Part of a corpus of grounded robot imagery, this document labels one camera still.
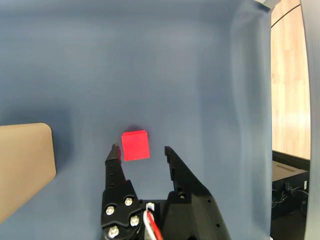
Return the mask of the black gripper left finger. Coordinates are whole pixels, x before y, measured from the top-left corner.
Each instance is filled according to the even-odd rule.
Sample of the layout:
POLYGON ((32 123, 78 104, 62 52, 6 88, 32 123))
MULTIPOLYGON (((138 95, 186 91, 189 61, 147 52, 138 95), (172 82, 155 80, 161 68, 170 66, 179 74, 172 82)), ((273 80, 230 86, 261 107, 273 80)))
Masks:
POLYGON ((121 149, 113 144, 105 161, 105 190, 102 194, 100 225, 104 240, 143 240, 143 212, 146 203, 140 200, 130 180, 125 178, 121 149))

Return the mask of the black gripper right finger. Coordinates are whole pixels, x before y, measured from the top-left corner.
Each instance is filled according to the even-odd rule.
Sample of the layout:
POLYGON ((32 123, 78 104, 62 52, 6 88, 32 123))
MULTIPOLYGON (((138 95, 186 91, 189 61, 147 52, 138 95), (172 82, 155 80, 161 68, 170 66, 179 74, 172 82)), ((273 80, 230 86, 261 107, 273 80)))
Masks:
POLYGON ((162 237, 165 240, 230 240, 210 191, 171 147, 165 146, 164 152, 174 190, 166 200, 162 237))

